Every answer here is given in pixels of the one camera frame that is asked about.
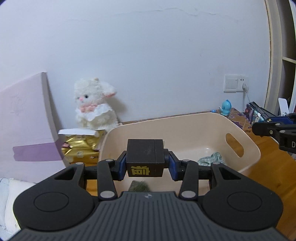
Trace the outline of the green plaid cloth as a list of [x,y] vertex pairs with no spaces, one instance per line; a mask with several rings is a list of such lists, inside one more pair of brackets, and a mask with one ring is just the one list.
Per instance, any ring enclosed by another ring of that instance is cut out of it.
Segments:
[[215,162],[218,164],[225,164],[225,161],[219,152],[215,152],[211,156],[202,157],[198,160],[200,166],[211,166],[211,164]]

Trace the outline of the clear bag of dried herbs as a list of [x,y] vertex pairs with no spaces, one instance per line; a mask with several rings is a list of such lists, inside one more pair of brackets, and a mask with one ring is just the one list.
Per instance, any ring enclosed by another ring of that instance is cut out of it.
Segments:
[[133,180],[129,187],[129,192],[150,192],[150,188],[145,181]]

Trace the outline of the black box with gold character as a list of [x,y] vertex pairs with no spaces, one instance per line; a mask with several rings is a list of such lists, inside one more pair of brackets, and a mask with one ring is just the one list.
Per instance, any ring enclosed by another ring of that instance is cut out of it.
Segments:
[[162,177],[164,168],[163,140],[128,140],[126,169],[129,177]]

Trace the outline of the dark printed card pack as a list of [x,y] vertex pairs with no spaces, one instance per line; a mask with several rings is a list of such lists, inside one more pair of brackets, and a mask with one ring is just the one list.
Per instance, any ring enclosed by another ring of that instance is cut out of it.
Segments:
[[243,113],[249,120],[250,124],[253,125],[257,122],[270,122],[276,115],[260,107],[256,102],[252,101],[246,105],[246,109]]

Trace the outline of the purple patterned table mat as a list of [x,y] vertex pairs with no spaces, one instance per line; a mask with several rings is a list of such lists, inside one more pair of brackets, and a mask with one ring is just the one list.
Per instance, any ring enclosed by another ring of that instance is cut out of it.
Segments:
[[235,125],[241,128],[246,133],[252,132],[252,125],[246,116],[235,108],[230,109],[230,113],[225,116],[228,120],[232,121]]

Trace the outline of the blue bird figurine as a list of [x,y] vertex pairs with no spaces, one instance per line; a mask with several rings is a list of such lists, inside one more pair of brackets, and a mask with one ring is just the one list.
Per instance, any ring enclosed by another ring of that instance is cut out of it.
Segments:
[[226,101],[224,101],[224,102],[222,103],[222,106],[220,107],[220,113],[221,113],[223,116],[228,116],[228,115],[230,114],[231,108],[232,108],[232,104],[231,104],[231,102],[227,99]]

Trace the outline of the gold foil snack bag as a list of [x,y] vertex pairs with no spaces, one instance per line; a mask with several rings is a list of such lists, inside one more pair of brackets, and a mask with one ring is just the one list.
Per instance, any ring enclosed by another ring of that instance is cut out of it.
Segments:
[[58,132],[64,140],[61,152],[69,163],[97,164],[106,131],[86,128],[62,129]]

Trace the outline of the white bed pillow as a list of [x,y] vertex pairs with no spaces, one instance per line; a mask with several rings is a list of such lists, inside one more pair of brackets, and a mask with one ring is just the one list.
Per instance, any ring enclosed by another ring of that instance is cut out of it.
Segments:
[[13,212],[16,198],[35,183],[1,178],[1,240],[9,240],[20,227]]

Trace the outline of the beige plastic storage basket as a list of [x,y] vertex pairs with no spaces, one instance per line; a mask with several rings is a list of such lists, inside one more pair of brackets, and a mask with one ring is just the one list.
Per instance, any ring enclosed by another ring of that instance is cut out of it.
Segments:
[[162,177],[129,177],[124,164],[129,139],[163,140],[164,148],[179,160],[198,161],[219,152],[227,167],[248,175],[260,160],[253,140],[232,121],[216,113],[198,113],[118,126],[102,144],[97,171],[98,192],[110,190],[119,197],[132,181],[145,181],[152,192],[180,192],[181,181],[174,181],[168,169]]

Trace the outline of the pink and purple headboard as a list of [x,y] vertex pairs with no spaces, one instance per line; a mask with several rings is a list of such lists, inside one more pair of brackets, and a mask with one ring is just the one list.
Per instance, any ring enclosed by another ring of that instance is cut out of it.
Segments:
[[67,166],[46,73],[1,91],[1,177],[38,183]]

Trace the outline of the white plush bunny toy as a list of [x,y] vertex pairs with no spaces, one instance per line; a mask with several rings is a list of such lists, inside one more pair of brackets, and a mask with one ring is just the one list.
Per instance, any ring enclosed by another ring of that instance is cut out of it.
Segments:
[[119,126],[117,115],[107,103],[115,88],[98,78],[81,79],[74,84],[76,121],[81,128],[110,132]]

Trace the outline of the white wall switch socket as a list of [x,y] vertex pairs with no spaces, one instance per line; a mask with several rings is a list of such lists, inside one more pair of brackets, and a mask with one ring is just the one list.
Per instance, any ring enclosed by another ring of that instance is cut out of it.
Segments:
[[243,92],[243,85],[247,83],[247,76],[226,74],[224,76],[224,92]]

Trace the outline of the cream wooden shelf frame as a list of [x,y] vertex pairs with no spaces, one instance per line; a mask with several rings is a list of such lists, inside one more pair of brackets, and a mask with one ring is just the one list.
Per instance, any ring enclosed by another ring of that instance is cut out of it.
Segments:
[[270,33],[270,69],[264,108],[278,114],[279,98],[295,111],[295,2],[266,1]]

